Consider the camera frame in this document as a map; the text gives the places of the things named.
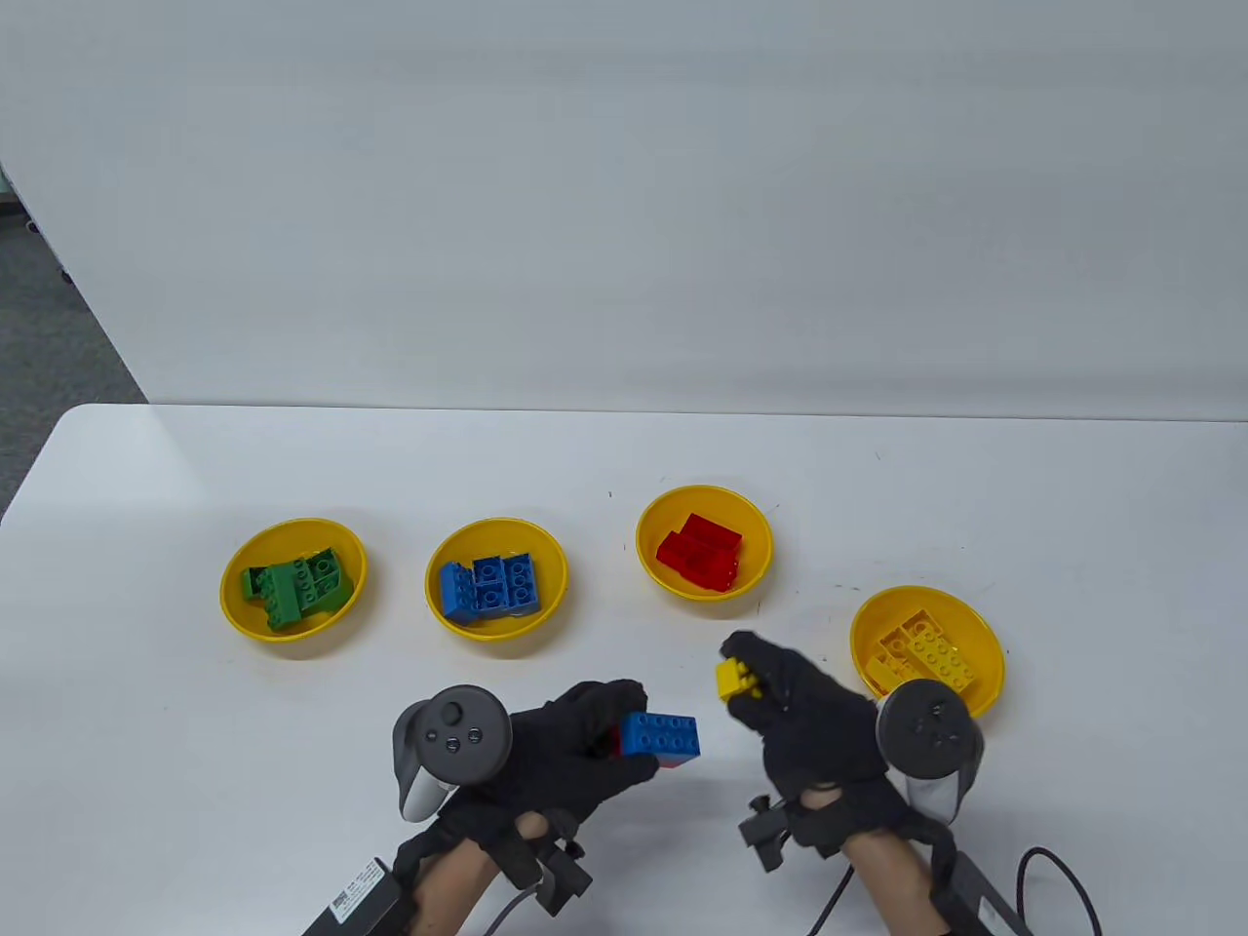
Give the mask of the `person's left hand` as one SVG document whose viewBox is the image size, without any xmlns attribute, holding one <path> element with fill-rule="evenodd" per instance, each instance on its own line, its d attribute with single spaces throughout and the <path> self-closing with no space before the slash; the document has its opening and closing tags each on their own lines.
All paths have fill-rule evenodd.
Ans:
<svg viewBox="0 0 1248 936">
<path fill-rule="evenodd" d="M 485 782 L 461 785 L 427 831 L 401 845 L 394 877 L 416 884 L 421 861 L 473 842 L 517 889 L 539 882 L 533 847 L 515 825 L 525 814 L 557 811 L 582 825 L 602 802 L 646 782 L 656 758 L 608 758 L 605 738 L 624 718 L 646 713 L 641 681 L 580 681 L 538 709 L 510 718 L 513 744 Z"/>
</svg>

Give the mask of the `person's right hand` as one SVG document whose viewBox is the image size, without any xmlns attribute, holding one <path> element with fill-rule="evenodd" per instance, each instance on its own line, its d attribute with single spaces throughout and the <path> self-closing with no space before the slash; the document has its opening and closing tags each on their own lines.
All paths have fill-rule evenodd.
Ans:
<svg viewBox="0 0 1248 936">
<path fill-rule="evenodd" d="M 763 770 L 779 794 L 778 802 L 753 799 L 753 816 L 739 825 L 768 874 L 782 865 L 786 842 L 826 859 L 854 837 L 887 831 L 942 850 L 936 821 L 910 806 L 889 778 L 877 704 L 753 630 L 726 638 L 721 656 L 758 681 L 726 708 L 760 736 Z"/>
</svg>

